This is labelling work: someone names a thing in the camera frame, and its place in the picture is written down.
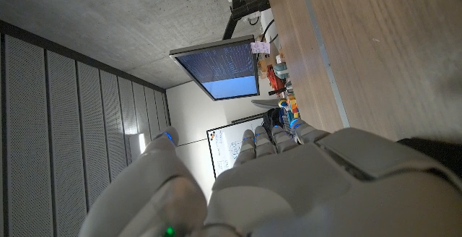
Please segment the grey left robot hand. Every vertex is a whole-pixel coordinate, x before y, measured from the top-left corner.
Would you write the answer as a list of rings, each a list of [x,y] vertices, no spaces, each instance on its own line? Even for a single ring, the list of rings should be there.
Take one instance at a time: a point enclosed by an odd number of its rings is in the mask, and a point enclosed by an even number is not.
[[[168,127],[91,206],[81,236],[459,236],[461,149],[334,133],[298,119],[246,130],[205,197]]]

